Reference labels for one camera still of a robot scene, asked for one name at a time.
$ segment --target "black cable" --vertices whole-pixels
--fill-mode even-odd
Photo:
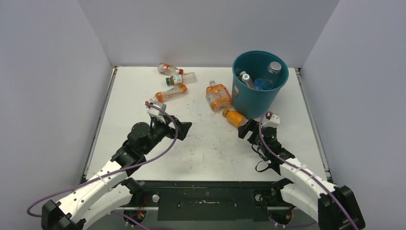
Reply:
[[[260,161],[260,162],[258,162],[258,164],[255,166],[255,171],[257,171],[257,172],[259,172],[259,173],[265,172],[265,171],[267,171],[267,170],[269,169],[269,165],[268,165],[265,169],[258,170],[258,169],[257,169],[257,168],[258,168],[258,165],[259,165],[259,163],[261,163],[261,162],[266,162],[266,161]]]
[[[251,145],[251,149],[252,149],[252,151],[254,151],[255,153],[257,153],[257,154],[259,155],[259,157],[261,157],[261,159],[263,159],[264,161],[267,161],[267,160],[268,160],[264,155],[262,155],[262,154],[259,152],[259,147],[257,148],[257,150],[255,150],[255,149],[254,149],[254,144],[252,144],[252,145]]]

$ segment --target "bottle label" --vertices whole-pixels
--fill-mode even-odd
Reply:
[[[234,86],[234,96],[238,97],[238,88],[236,85]]]
[[[180,74],[173,75],[172,79],[173,79],[173,83],[175,85],[179,84],[179,83],[182,83],[182,75],[180,75]]]

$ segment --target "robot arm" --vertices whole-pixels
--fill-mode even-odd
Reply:
[[[257,145],[261,150],[262,157],[268,163],[267,169],[273,169],[284,177],[272,187],[272,200],[276,200],[277,203],[287,202],[298,207],[318,222],[321,230],[353,229],[337,204],[336,201],[338,201],[359,229],[365,227],[365,221],[351,189],[346,186],[339,188],[307,169],[306,165],[300,163],[278,142],[276,128],[261,127],[265,146],[259,136],[259,125],[259,122],[250,119],[244,126],[238,128],[238,137],[244,138],[249,131],[252,131],[248,142],[251,145]]]
[[[154,103],[165,111],[166,105]],[[44,230],[82,230],[117,207],[128,204],[138,192],[136,182],[129,178],[146,161],[148,154],[164,137],[175,138],[170,119],[155,108],[149,108],[151,124],[135,124],[123,146],[90,180],[98,179],[72,191],[57,202],[49,200],[42,207],[41,227]],[[171,116],[178,128],[177,139],[184,140],[191,122],[181,123]]]

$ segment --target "black metal base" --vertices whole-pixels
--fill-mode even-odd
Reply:
[[[269,221],[264,207],[289,208],[270,200],[261,203],[255,195],[271,194],[273,182],[180,182],[145,181],[143,197],[133,197],[127,207],[159,207],[158,220],[237,220]],[[159,195],[153,202],[152,196]]]

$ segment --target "plastic bottle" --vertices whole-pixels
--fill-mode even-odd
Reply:
[[[167,85],[176,85],[179,83],[190,84],[196,82],[196,75],[192,73],[176,74],[170,78],[166,78]]]
[[[231,123],[237,128],[245,125],[245,123],[248,121],[243,115],[239,114],[237,111],[228,109],[223,110],[223,117],[225,117],[229,123]]]
[[[158,72],[168,75],[168,76],[173,76],[175,74],[183,74],[183,70],[182,69],[178,69],[175,66],[172,65],[168,65],[165,63],[160,63],[158,65]]]
[[[242,77],[241,77],[241,81],[243,83],[245,83],[248,87],[253,88],[253,89],[255,88],[255,85],[252,82],[252,79],[248,74],[246,74],[246,73],[243,74]]]
[[[227,88],[222,84],[215,84],[214,80],[209,82],[210,86],[206,89],[206,99],[213,111],[229,109],[231,107],[231,96]]]
[[[246,74],[246,73],[247,73],[247,72],[242,71],[242,72],[240,73],[240,75],[239,75],[237,78],[240,79],[240,81],[241,81],[242,75],[244,75],[244,74]]]
[[[262,79],[256,79],[254,81],[255,88],[257,90],[270,90],[275,88],[280,77],[281,69],[282,65],[279,62],[271,62],[268,65],[268,71],[265,76]]]
[[[187,90],[188,88],[186,87],[186,85],[179,83],[175,87],[172,87],[167,91],[157,92],[155,94],[155,97],[153,97],[151,100],[163,103],[171,98],[177,97],[182,93],[185,93]]]

